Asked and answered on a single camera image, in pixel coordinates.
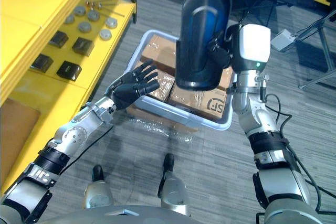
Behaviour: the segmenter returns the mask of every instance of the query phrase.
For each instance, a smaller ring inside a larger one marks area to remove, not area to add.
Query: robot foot
[[[159,191],[157,192],[157,196],[159,198],[161,198],[161,193],[162,193],[162,188],[165,182],[165,174],[167,171],[172,172],[173,171],[173,167],[174,167],[174,155],[171,153],[167,153],[165,158],[164,158],[164,162],[163,162],[163,174],[162,174],[162,178],[161,178],[161,182],[159,185]]]
[[[92,169],[92,182],[104,180],[103,168],[100,165],[95,165]]]

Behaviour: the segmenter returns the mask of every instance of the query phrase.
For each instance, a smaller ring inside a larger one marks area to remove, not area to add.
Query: cardboard box
[[[153,59],[157,68],[175,76],[175,42],[154,35],[142,51],[141,61]]]
[[[138,61],[138,63],[135,65],[135,68],[143,64],[143,62]],[[163,72],[159,69],[155,69],[152,72],[157,72],[158,76],[153,78],[153,80],[158,80],[160,87],[149,93],[148,96],[153,97],[159,101],[165,102],[168,99],[168,96],[170,94],[170,90],[173,87],[173,84],[175,82],[175,77],[171,76],[170,74],[167,74],[166,72]]]
[[[223,116],[226,92],[220,89],[210,91],[187,91],[176,84],[168,99],[172,105],[187,108],[190,112],[214,120]]]
[[[1,114],[1,185],[29,137],[40,113],[17,101],[7,99]]]
[[[229,88],[232,73],[233,73],[232,67],[223,69],[221,81],[219,82],[219,85],[217,87],[218,89],[227,90]]]
[[[161,124],[164,125],[166,127],[170,127],[175,129],[178,132],[186,132],[186,133],[192,133],[192,132],[196,132],[198,129],[195,128],[189,128],[183,124],[180,123],[176,123],[170,119],[167,118],[163,118],[162,116],[150,113],[148,111],[144,111],[139,109],[138,107],[136,107],[134,104],[129,106],[127,109],[127,114],[135,116],[137,118],[140,118],[142,120],[145,121],[150,121],[150,122],[154,122],[157,124]]]

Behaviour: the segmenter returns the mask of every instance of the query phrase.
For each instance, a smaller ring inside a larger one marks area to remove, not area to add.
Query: plastic crate
[[[171,36],[169,34],[163,33],[158,30],[148,30],[143,36],[140,41],[139,46],[135,50],[130,62],[128,63],[128,66],[125,70],[125,72],[131,71],[136,63],[141,58],[141,53],[143,49],[146,47],[146,45],[149,43],[151,38],[154,35],[158,35],[160,37],[166,38],[171,41],[177,41],[177,38],[174,36]],[[231,106],[232,102],[232,95],[228,94],[226,101],[225,101],[225,108],[223,112],[223,117],[221,119],[218,119],[216,121],[211,121],[209,119],[203,118],[201,116],[192,114],[190,112],[181,110],[179,108],[176,108],[170,104],[158,101],[154,98],[151,98],[149,96],[142,96],[139,99],[136,100],[134,103],[135,106],[138,108],[141,108],[143,110],[152,112],[154,114],[163,116],[165,118],[168,118],[170,120],[173,120],[177,123],[181,123],[188,127],[200,127],[200,126],[206,126],[213,128],[218,131],[224,131],[227,130],[232,122],[232,113],[233,109]]]

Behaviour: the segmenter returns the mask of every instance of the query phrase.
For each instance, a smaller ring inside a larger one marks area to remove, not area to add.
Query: wire
[[[98,142],[99,140],[101,140],[107,133],[110,132],[110,130],[113,128],[110,127],[104,134],[102,134],[99,138],[97,138],[95,141],[93,141],[78,157],[76,157],[76,159],[74,161],[72,161],[68,166],[66,166],[60,173],[59,175],[62,175],[71,165],[73,165],[78,159],[80,159],[80,157],[89,149],[91,148],[96,142]]]
[[[281,113],[281,102],[280,102],[279,97],[278,97],[276,94],[267,94],[267,95],[265,96],[265,103],[267,102],[267,98],[268,98],[269,96],[273,96],[273,97],[275,97],[275,98],[278,100],[278,115],[277,115],[277,118],[275,119],[275,122],[278,123],[279,118],[280,118],[280,113]]]
[[[317,213],[320,215],[336,215],[336,212],[332,211],[317,211]]]
[[[304,170],[304,172],[307,174],[307,176],[309,177],[312,185],[315,187],[316,193],[317,193],[317,205],[315,208],[315,211],[319,211],[320,207],[321,207],[321,192],[320,189],[318,187],[318,185],[316,184],[315,180],[313,179],[313,177],[310,175],[310,173],[307,171],[307,169],[305,168],[305,166],[303,165],[303,163],[301,162],[301,160],[299,159],[299,157],[296,155],[295,151],[293,150],[293,148],[290,145],[287,145],[287,149],[292,152],[294,158],[296,159],[296,161],[300,164],[300,166],[302,167],[302,169]]]
[[[309,181],[309,180],[307,180],[307,179],[305,179],[305,181],[306,181],[309,185],[312,185],[312,186],[313,186],[313,183],[312,183],[311,181]],[[326,190],[326,189],[324,189],[323,187],[320,187],[320,186],[319,186],[319,189],[320,189],[322,192],[324,192],[324,193],[328,194],[329,196],[331,196],[331,197],[333,197],[333,198],[336,199],[336,195],[335,195],[335,194],[329,192],[328,190]]]
[[[287,116],[287,118],[282,122],[281,126],[280,126],[280,135],[285,138],[285,135],[284,135],[284,127],[286,125],[286,123],[288,123],[288,121],[293,117],[293,115],[291,114],[285,114],[285,113],[282,113],[281,111],[277,111],[269,106],[266,105],[266,107],[274,112],[277,112],[278,115],[285,115]],[[302,169],[304,170],[304,172],[307,174],[307,176],[309,177],[310,181],[312,182],[313,186],[315,187],[315,190],[316,190],[316,193],[317,193],[317,205],[316,205],[316,211],[319,211],[320,210],[320,207],[321,207],[321,193],[320,193],[320,189],[318,187],[318,185],[316,184],[315,180],[312,178],[312,176],[310,175],[310,173],[308,172],[308,170],[305,168],[305,166],[303,165],[303,163],[301,162],[301,160],[299,159],[299,157],[296,155],[295,151],[292,149],[292,147],[288,144],[287,145],[287,149],[292,152],[294,158],[296,159],[296,161],[300,164],[300,166],[302,167]]]
[[[310,34],[310,35],[307,35],[307,36],[305,36],[305,38],[303,38],[303,39],[299,39],[298,41],[304,41],[305,39],[308,39],[310,36],[313,36],[314,34],[316,34],[316,33],[318,33],[319,31],[318,30],[316,30],[315,32],[313,32],[312,34]]]
[[[259,216],[265,216],[264,212],[258,212],[256,214],[256,224],[260,224]]]

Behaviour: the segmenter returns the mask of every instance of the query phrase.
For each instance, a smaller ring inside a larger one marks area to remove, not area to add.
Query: yellow shelf
[[[85,1],[92,0],[81,0],[79,5],[83,5]],[[83,34],[77,29],[79,22],[88,21],[87,16],[75,16],[74,23],[63,24],[58,29],[65,32],[69,37],[62,48],[46,45],[41,50],[41,53],[50,56],[54,61],[47,72],[26,71],[9,95],[11,99],[28,105],[41,114],[1,188],[2,193],[14,182],[26,166],[34,161],[37,152],[54,136],[56,129],[70,121],[91,95],[133,12],[135,12],[134,3],[122,0],[111,0],[111,2],[117,3],[116,6],[113,6],[113,11],[122,14],[124,17],[102,11],[102,13],[118,20],[118,26],[110,29],[112,32],[110,40],[103,41],[99,37],[99,31],[107,28],[104,25],[105,16],[100,15],[97,22],[90,22],[92,31],[87,34]],[[72,46],[78,37],[93,41],[95,47],[89,57],[73,52]],[[76,81],[69,81],[56,75],[64,60],[81,66],[82,71]]]
[[[79,1],[1,0],[0,105]]]

